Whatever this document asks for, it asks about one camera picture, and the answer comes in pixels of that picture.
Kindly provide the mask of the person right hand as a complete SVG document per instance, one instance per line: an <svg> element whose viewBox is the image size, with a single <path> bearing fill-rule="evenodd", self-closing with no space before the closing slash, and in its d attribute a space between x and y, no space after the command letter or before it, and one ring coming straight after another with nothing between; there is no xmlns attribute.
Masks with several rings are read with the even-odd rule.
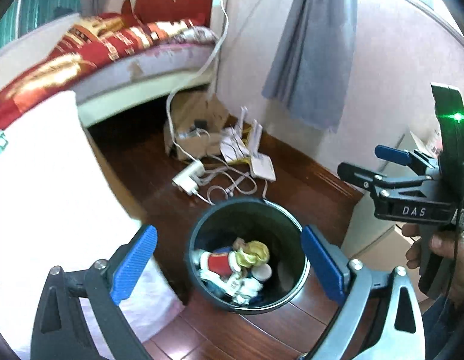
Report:
<svg viewBox="0 0 464 360"><path fill-rule="evenodd" d="M409 223L401 232L416 239L405 258L408 268L418 270L419 290L431 299L445 297L458 310L464 308L464 230L454 223Z"/></svg>

